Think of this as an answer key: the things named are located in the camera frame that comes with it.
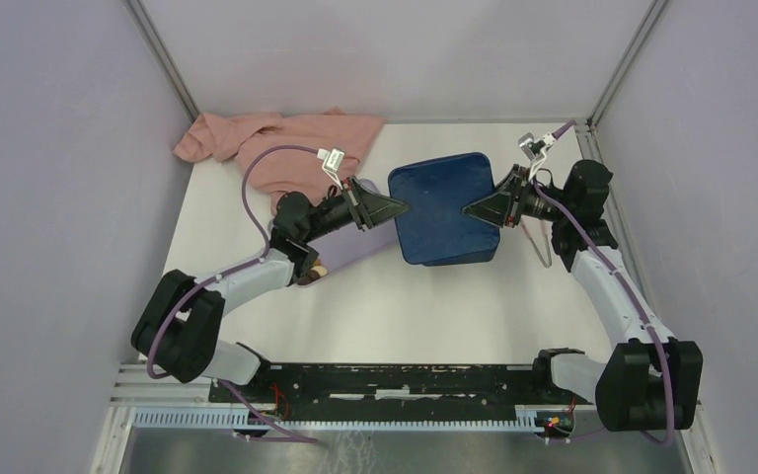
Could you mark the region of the pink handled metal tongs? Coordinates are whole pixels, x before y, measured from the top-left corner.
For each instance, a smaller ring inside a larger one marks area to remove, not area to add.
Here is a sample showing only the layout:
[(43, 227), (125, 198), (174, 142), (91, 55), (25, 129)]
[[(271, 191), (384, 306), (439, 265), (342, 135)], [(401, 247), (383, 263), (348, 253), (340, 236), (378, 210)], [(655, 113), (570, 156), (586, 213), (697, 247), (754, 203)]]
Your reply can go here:
[(534, 234), (531, 232), (528, 220), (522, 219), (520, 221), (520, 227), (522, 229), (522, 232), (526, 239), (531, 244), (535, 255), (539, 259), (539, 262), (545, 269), (549, 269), (553, 264), (553, 252), (551, 247), (551, 242), (549, 240), (549, 234), (548, 234), (548, 228), (544, 221), (537, 220), (539, 231), (540, 231), (540, 240), (536, 240), (534, 238)]

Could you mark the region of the lilac plastic tray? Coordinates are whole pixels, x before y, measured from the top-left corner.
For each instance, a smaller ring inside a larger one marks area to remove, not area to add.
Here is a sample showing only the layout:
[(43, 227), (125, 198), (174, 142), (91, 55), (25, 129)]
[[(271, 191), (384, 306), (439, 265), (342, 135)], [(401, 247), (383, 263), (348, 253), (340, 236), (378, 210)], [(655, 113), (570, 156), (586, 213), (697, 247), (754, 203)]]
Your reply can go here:
[(398, 246), (393, 223), (360, 230), (354, 223), (335, 230), (309, 243), (318, 257), (298, 286), (310, 286), (380, 252)]

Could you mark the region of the dark blue box lid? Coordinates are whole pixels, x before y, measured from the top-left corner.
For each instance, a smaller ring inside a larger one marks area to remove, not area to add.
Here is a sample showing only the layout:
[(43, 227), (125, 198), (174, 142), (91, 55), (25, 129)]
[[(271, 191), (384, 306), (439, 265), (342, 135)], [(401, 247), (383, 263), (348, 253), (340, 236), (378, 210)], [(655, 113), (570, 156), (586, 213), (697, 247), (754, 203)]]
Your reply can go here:
[(398, 167), (388, 176), (389, 193), (410, 206), (395, 218), (403, 259), (413, 266), (440, 267), (489, 262), (500, 229), (463, 208), (494, 192), (492, 167), (481, 152), (429, 159)]

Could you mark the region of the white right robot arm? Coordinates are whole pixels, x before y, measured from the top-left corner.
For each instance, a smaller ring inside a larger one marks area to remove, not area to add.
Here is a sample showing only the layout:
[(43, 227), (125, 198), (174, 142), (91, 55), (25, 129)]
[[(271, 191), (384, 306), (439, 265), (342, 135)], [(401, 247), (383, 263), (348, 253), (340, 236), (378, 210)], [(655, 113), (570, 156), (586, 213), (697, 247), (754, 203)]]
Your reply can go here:
[(613, 345), (605, 362), (578, 350), (540, 352), (534, 362), (540, 369), (530, 377), (533, 395), (555, 403), (570, 392), (595, 406), (607, 431), (663, 431), (669, 442), (695, 421), (703, 354), (660, 321), (627, 272), (603, 217), (612, 178), (601, 163), (580, 160), (557, 188), (514, 166), (492, 194), (463, 212), (501, 228), (524, 217), (550, 222), (554, 253), (589, 297)]

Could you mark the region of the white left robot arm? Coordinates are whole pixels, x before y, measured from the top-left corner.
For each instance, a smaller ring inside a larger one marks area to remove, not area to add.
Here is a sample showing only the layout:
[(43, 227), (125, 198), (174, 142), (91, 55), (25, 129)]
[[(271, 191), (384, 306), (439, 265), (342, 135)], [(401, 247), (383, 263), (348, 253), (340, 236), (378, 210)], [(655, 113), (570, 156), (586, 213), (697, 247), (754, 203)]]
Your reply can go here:
[(368, 190), (355, 177), (318, 204), (302, 193), (287, 193), (277, 202), (260, 256), (204, 276), (180, 270), (164, 274), (130, 343), (146, 356), (154, 378), (225, 380), (245, 401), (259, 402), (270, 389), (270, 376), (260, 369), (263, 359), (240, 343), (221, 340), (223, 318), (261, 295), (297, 283), (319, 257), (311, 242), (349, 224), (360, 230), (378, 227), (410, 208), (403, 200)]

